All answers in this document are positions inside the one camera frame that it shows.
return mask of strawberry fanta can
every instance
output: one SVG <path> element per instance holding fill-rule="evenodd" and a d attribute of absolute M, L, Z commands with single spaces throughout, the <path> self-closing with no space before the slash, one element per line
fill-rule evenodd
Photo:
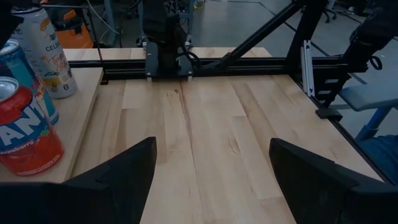
<path fill-rule="evenodd" d="M 31 91 L 0 77 L 0 162 L 12 173 L 42 173 L 63 156 L 63 145 Z"/>

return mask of blue soda can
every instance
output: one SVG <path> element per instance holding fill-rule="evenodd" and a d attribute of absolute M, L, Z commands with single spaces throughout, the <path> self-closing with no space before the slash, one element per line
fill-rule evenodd
<path fill-rule="evenodd" d="M 58 121 L 60 115 L 55 109 L 53 101 L 45 90 L 41 79 L 27 62 L 18 41 L 14 39 L 9 39 L 0 50 L 0 76 L 15 78 L 20 85 L 30 89 L 51 124 Z"/>

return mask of blue chair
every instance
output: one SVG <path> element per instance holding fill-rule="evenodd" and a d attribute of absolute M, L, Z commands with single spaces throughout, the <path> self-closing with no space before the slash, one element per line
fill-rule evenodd
<path fill-rule="evenodd" d="M 398 82 L 383 82 L 344 88 L 342 99 L 355 111 L 377 109 L 370 122 L 363 126 L 355 140 L 373 138 L 393 107 L 398 106 Z"/>
<path fill-rule="evenodd" d="M 398 82 L 352 86 L 343 89 L 340 96 L 355 111 L 377 109 L 355 140 L 378 168 L 398 184 L 398 135 L 374 137 L 390 110 L 398 106 Z"/>

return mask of wooden board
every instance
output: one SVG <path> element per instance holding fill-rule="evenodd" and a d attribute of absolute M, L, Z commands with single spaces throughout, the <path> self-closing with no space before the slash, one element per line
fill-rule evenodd
<path fill-rule="evenodd" d="M 144 56 L 141 49 L 118 50 L 109 55 Z M 230 50 L 193 49 L 200 57 Z M 255 48 L 246 56 L 269 54 Z M 141 223 L 295 223 L 268 156 L 275 137 L 380 179 L 287 75 L 111 81 L 94 107 L 73 175 L 157 138 Z"/>
<path fill-rule="evenodd" d="M 77 91 L 68 98 L 54 100 L 60 115 L 54 127 L 65 148 L 62 160 L 47 172 L 33 177 L 15 176 L 1 166 L 0 182 L 63 182 L 70 178 L 102 79 L 102 68 L 74 68 L 72 72 L 78 84 Z"/>

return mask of wooden table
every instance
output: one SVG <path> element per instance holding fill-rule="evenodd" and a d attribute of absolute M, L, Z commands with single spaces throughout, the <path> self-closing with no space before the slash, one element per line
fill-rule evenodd
<path fill-rule="evenodd" d="M 195 48 L 220 57 L 232 48 Z M 69 60 L 95 50 L 66 50 Z M 104 58 L 144 58 L 105 49 Z M 270 57 L 255 48 L 249 57 Z M 289 76 L 111 81 L 100 86 L 73 175 L 148 136 L 157 166 L 141 223 L 295 223 L 268 156 L 278 137 L 380 179 Z"/>

